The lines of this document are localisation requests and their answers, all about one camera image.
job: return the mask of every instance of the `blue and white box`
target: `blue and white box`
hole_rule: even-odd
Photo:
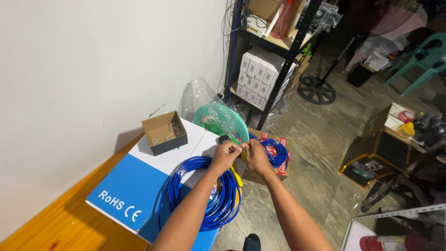
[[[149,243],[155,241],[160,231],[159,219],[164,224],[171,214],[167,196],[163,200],[161,218],[158,211],[164,185],[184,160],[200,155],[212,157],[217,147],[218,135],[184,119],[182,123],[188,134],[188,144],[153,156],[143,136],[86,200],[89,205]],[[241,160],[236,160],[236,164],[242,176],[246,165]],[[185,196],[204,172],[198,169],[187,173],[181,180],[181,194]],[[217,233],[218,229],[199,232],[192,250],[210,250]]]

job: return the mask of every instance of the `fan base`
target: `fan base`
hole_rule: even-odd
[[[322,85],[320,78],[313,76],[300,79],[297,92],[307,101],[317,105],[329,105],[336,99],[335,89],[325,81]]]

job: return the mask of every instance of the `black shelving unit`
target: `black shelving unit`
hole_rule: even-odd
[[[302,43],[305,39],[305,35],[307,33],[308,27],[310,26],[314,15],[316,14],[317,10],[319,9],[321,2],[322,2],[322,0],[311,0],[305,14],[302,13],[303,19],[301,18],[297,24],[299,29],[297,31],[296,38],[294,39],[289,50],[287,50],[286,48],[281,47],[277,44],[271,43],[270,41],[268,41],[264,38],[260,38],[246,30],[242,30],[240,28],[241,24],[240,24],[239,20],[237,21],[237,23],[235,23],[235,18],[233,18],[232,28],[235,29],[236,32],[235,32],[235,35],[234,35],[234,32],[231,32],[229,55],[228,55],[227,64],[226,64],[226,66],[227,66],[226,67],[226,77],[225,77],[226,85],[225,85],[225,91],[224,91],[224,99],[228,98],[229,92],[231,91],[229,89],[228,79],[229,79],[229,75],[231,73],[232,64],[234,62],[233,50],[235,48],[237,48],[238,37],[244,38],[254,44],[257,44],[259,47],[261,47],[269,52],[273,52],[273,53],[285,58],[285,63],[282,67],[282,70],[279,73],[276,83],[274,84],[274,87],[271,91],[269,99],[266,103],[265,109],[262,110],[262,109],[258,108],[257,106],[251,104],[250,102],[244,100],[242,97],[238,96],[234,92],[231,93],[231,97],[236,98],[238,101],[247,105],[250,108],[250,112],[248,114],[248,120],[250,119],[250,117],[252,116],[253,113],[260,113],[262,115],[262,117],[260,118],[259,124],[257,125],[257,130],[262,129],[263,123],[265,122],[265,120],[269,114],[269,111],[271,110],[271,108],[273,106],[273,103],[274,103],[274,101],[278,95],[278,92],[285,80],[285,77],[288,74],[288,71],[293,63],[294,58],[301,52],[301,48],[303,49],[306,47],[306,45],[302,46]],[[236,16],[236,14],[237,14],[236,12],[237,12],[237,10],[236,10],[236,8],[234,8],[233,17]],[[238,17],[241,17],[241,13],[242,13],[242,8],[239,9]]]

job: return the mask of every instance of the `hand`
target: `hand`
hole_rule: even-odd
[[[232,141],[228,140],[223,144],[217,146],[215,149],[214,157],[212,158],[212,163],[208,170],[215,172],[218,177],[220,177],[224,172],[226,172],[234,163],[234,160],[242,152],[242,148]]]
[[[249,170],[262,178],[271,172],[274,173],[266,155],[266,150],[260,142],[250,139],[242,144],[242,148],[246,153],[246,166]]]

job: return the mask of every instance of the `white wall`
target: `white wall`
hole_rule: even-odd
[[[0,241],[149,114],[176,110],[186,82],[217,87],[224,12],[214,0],[0,1]]]

